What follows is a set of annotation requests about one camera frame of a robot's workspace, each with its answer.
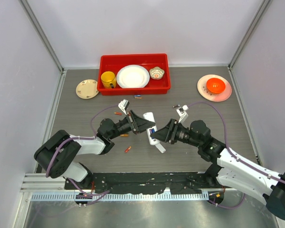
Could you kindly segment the white battery cover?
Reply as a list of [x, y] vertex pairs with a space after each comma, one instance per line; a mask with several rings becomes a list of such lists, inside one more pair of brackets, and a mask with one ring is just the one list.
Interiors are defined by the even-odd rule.
[[165, 153], [166, 149], [159, 143], [157, 145], [155, 145], [155, 147], [161, 152], [161, 153]]

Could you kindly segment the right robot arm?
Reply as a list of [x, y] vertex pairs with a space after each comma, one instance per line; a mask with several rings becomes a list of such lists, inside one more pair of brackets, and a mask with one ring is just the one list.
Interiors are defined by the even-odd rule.
[[198, 154], [212, 165], [207, 169], [205, 182], [209, 187], [219, 184], [237, 189], [263, 203], [276, 217], [285, 220], [285, 172], [280, 174], [262, 167], [225, 143], [215, 139], [202, 120], [193, 121], [186, 128], [175, 119], [150, 136], [161, 142], [186, 143], [198, 148]]

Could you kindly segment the white remote control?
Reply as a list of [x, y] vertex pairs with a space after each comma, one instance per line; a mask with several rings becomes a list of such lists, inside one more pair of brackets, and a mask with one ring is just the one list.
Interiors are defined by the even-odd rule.
[[[150, 122], [154, 122], [154, 123], [155, 123], [154, 115], [153, 115], [152, 112], [144, 113], [144, 114], [143, 114], [143, 118], [144, 118], [145, 120], [148, 120], [148, 121], [150, 121]], [[148, 129], [146, 130], [147, 135], [148, 135], [149, 143], [150, 143], [150, 145], [153, 145], [153, 146], [156, 146], [156, 145], [158, 145], [158, 144], [160, 143], [159, 140], [157, 140], [157, 139], [151, 137], [151, 134], [154, 133], [154, 132], [156, 132], [156, 131], [157, 131], [157, 126], [156, 126], [156, 125], [152, 126], [151, 128], [148, 128]]]

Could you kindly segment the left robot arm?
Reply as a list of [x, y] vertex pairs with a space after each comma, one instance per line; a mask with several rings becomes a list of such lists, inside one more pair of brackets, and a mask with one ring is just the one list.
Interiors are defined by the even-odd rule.
[[74, 136], [59, 130], [37, 149], [34, 159], [46, 171], [47, 177], [64, 177], [85, 190], [91, 186], [93, 174], [83, 164], [74, 162], [76, 156], [107, 154], [114, 147], [112, 139], [129, 132], [143, 133], [154, 126], [154, 120], [144, 119], [130, 111], [116, 123], [109, 118], [103, 119], [92, 137]]

